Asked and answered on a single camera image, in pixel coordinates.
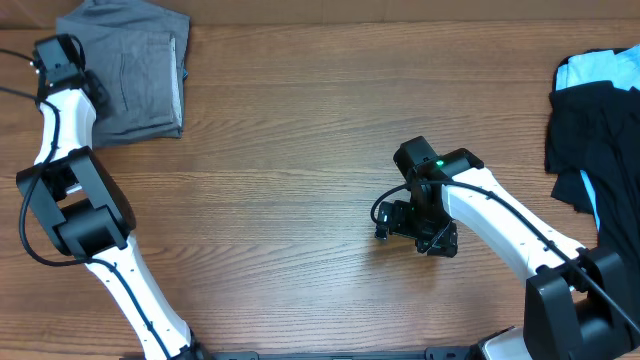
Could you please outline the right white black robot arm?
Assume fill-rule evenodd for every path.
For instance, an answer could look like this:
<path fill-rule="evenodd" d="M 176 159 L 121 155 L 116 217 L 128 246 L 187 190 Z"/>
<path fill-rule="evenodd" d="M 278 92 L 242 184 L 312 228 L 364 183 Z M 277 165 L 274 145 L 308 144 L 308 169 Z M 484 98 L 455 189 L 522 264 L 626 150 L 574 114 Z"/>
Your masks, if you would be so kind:
<path fill-rule="evenodd" d="M 458 224 L 472 230 L 525 289 L 524 323 L 474 345 L 436 348 L 428 359 L 616 359 L 639 347 L 621 257 L 589 249 L 546 224 L 511 196 L 472 152 L 438 154 L 422 137 L 393 161 L 407 201 L 375 200 L 375 236 L 414 240 L 418 252 L 452 258 Z"/>

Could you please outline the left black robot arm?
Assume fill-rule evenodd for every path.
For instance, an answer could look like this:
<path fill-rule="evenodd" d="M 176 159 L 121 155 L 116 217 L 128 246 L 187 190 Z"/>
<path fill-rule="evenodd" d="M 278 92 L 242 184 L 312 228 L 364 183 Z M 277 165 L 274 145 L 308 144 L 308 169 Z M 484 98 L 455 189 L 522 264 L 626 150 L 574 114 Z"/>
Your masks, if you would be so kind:
<path fill-rule="evenodd" d="M 32 167 L 16 175 L 23 196 L 19 234 L 32 213 L 61 267 L 82 265 L 105 286 L 130 323 L 146 359 L 207 359 L 209 352 L 173 310 L 140 253 L 124 193 L 92 149 L 96 105 L 106 92 L 69 34 L 39 40 L 31 65 L 43 137 Z"/>

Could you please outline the grey shorts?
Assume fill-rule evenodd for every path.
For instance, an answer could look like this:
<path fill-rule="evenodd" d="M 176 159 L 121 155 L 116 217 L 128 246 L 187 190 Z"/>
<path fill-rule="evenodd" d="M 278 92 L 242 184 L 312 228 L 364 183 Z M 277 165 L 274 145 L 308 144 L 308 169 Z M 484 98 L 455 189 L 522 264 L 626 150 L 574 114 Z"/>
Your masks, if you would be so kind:
<path fill-rule="evenodd" d="M 56 32 L 79 39 L 110 95 L 96 147 L 182 137 L 189 16 L 146 1 L 85 1 L 56 19 Z"/>

